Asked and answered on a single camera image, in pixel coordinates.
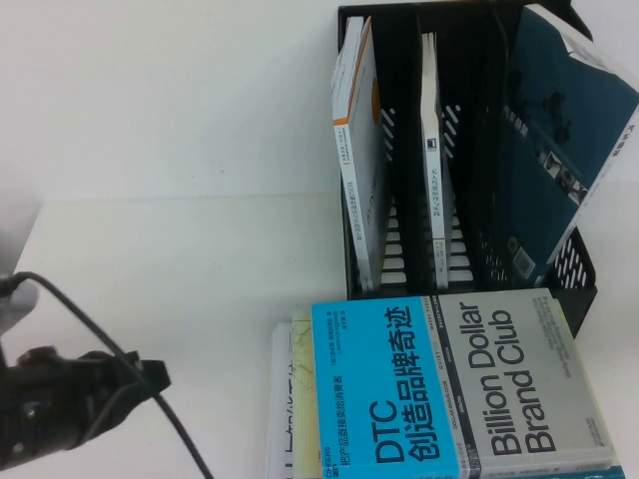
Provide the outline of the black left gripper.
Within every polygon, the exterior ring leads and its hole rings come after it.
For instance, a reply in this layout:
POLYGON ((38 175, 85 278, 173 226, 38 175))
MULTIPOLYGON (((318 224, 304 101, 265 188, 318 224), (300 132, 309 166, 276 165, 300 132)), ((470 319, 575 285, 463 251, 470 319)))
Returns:
POLYGON ((91 351, 76 359, 52 346, 1 363, 1 469, 75 449, 116 428, 169 387, 164 361, 91 351), (135 377, 131 372, 138 372, 135 377))

